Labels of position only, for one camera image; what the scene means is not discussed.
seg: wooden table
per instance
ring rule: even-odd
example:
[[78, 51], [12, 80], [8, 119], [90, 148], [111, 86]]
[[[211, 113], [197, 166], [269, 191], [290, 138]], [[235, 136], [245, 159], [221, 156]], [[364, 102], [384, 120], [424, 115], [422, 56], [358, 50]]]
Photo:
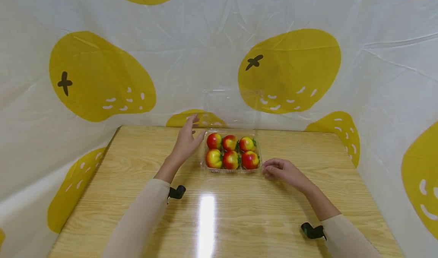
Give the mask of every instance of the wooden table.
[[[123, 126], [49, 257], [100, 257], [177, 134], [178, 128]], [[403, 257], [337, 136], [259, 131], [259, 142], [265, 159], [294, 162], [383, 257]], [[197, 152], [176, 175], [172, 186], [182, 184], [187, 191], [168, 205], [147, 257], [330, 257], [322, 239], [306, 239], [300, 230], [304, 222], [319, 224], [302, 194], [260, 174], [202, 171], [201, 157]]]

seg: container lid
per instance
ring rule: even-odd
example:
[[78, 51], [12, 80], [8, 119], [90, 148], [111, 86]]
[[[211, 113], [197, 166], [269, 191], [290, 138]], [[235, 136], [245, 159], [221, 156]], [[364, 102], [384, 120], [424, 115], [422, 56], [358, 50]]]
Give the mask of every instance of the container lid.
[[[205, 117], [206, 128], [259, 128], [260, 111], [249, 107], [245, 101], [253, 102], [260, 109], [261, 91], [204, 91], [204, 110], [212, 114]], [[226, 126], [218, 122], [215, 116], [222, 119]]]

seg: left hand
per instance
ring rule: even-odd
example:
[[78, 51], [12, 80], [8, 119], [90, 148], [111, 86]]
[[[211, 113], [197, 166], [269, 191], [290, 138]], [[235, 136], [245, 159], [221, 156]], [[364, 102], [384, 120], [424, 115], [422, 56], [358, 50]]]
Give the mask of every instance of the left hand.
[[198, 127], [198, 124], [194, 124], [199, 121], [198, 114], [194, 114], [187, 119], [184, 126], [178, 133], [178, 138], [176, 139], [175, 146], [171, 157], [175, 158], [179, 162], [183, 163], [186, 161], [190, 155], [198, 148], [202, 140], [204, 140], [205, 130], [199, 132], [199, 135], [193, 138], [194, 128]]

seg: tomato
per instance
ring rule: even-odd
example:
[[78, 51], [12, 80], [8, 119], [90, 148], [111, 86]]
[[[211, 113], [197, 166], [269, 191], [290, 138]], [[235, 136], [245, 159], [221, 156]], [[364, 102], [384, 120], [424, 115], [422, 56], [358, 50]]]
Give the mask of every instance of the tomato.
[[252, 151], [244, 152], [242, 154], [242, 166], [245, 169], [257, 169], [259, 167], [259, 156]]
[[227, 135], [222, 140], [222, 148], [225, 151], [235, 151], [237, 149], [237, 137], [234, 135]]
[[207, 137], [207, 146], [209, 149], [220, 149], [222, 137], [220, 134], [210, 134]]
[[247, 151], [255, 152], [256, 146], [257, 146], [256, 141], [250, 137], [245, 136], [239, 140], [239, 148], [242, 152], [247, 152]]
[[222, 154], [218, 149], [211, 149], [205, 154], [205, 163], [209, 168], [220, 169], [222, 167]]
[[225, 169], [237, 169], [239, 166], [239, 154], [236, 151], [228, 151], [224, 154], [224, 158], [222, 159], [222, 165]]

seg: black wrist strap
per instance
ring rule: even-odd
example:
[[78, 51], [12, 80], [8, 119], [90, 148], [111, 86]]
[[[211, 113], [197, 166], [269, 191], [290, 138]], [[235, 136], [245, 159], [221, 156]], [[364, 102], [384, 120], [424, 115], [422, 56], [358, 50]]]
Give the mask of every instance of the black wrist strap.
[[176, 190], [170, 187], [169, 195], [167, 196], [167, 203], [169, 204], [169, 198], [181, 199], [186, 191], [186, 187], [179, 185]]
[[323, 226], [317, 226], [314, 228], [311, 224], [306, 222], [302, 224], [302, 230], [309, 239], [324, 238], [327, 241]]

